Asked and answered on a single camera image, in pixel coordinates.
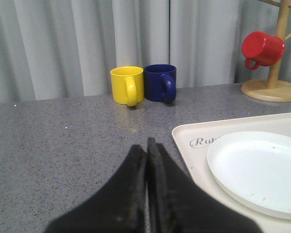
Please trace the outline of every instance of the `gray curtain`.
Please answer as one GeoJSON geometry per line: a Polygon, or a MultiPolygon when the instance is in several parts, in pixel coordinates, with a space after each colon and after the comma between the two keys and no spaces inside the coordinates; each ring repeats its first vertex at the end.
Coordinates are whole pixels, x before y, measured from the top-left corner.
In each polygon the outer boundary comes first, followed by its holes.
{"type": "Polygon", "coordinates": [[[119,66],[173,64],[178,88],[266,79],[241,44],[274,34],[277,16],[258,0],[0,0],[0,103],[111,93],[119,66]]]}

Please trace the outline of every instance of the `wooden mug stand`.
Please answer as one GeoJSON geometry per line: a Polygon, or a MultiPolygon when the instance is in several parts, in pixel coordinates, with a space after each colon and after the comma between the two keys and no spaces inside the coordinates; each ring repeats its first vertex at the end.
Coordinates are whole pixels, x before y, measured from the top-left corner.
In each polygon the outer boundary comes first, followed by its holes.
{"type": "MultiPolygon", "coordinates": [[[[291,37],[291,33],[286,35],[291,8],[291,0],[259,0],[279,7],[279,14],[276,26],[276,36],[284,41],[291,37]]],[[[281,59],[270,66],[267,80],[254,79],[246,81],[242,85],[242,92],[258,100],[271,102],[290,102],[291,101],[291,83],[278,80],[281,66],[281,59]]]]}

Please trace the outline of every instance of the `table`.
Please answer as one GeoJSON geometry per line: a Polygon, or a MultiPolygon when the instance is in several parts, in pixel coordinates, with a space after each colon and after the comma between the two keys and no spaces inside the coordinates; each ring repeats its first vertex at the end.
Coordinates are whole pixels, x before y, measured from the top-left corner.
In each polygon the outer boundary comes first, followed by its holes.
{"type": "Polygon", "coordinates": [[[148,137],[189,175],[171,136],[176,126],[291,112],[291,102],[252,99],[240,87],[179,88],[172,104],[135,108],[112,95],[0,104],[0,233],[43,232],[98,191],[131,145],[146,150],[148,137]]]}

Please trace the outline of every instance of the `mug handle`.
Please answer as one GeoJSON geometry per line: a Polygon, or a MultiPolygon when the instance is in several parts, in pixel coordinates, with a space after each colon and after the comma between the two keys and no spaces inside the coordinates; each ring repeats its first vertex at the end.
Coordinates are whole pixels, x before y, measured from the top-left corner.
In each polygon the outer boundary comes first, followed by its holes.
{"type": "Polygon", "coordinates": [[[165,86],[165,93],[162,93],[164,103],[171,103],[176,98],[176,83],[169,74],[162,74],[162,81],[165,86]]]}
{"type": "Polygon", "coordinates": [[[133,107],[137,105],[137,89],[136,83],[132,76],[125,78],[126,91],[127,91],[127,106],[133,107]]]}
{"type": "Polygon", "coordinates": [[[260,66],[260,64],[259,63],[255,63],[252,67],[250,66],[250,62],[251,62],[251,60],[249,59],[249,58],[246,58],[246,61],[245,61],[245,65],[246,65],[246,67],[248,68],[248,69],[250,69],[250,70],[256,70],[259,66],[260,66]]]}

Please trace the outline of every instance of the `blue mug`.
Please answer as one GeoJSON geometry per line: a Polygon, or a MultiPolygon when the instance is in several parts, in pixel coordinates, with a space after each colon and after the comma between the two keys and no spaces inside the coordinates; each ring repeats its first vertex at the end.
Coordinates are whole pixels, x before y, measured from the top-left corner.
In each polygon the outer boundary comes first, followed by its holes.
{"type": "Polygon", "coordinates": [[[164,103],[174,101],[176,98],[176,73],[176,67],[168,64],[145,67],[145,98],[164,103]]]}

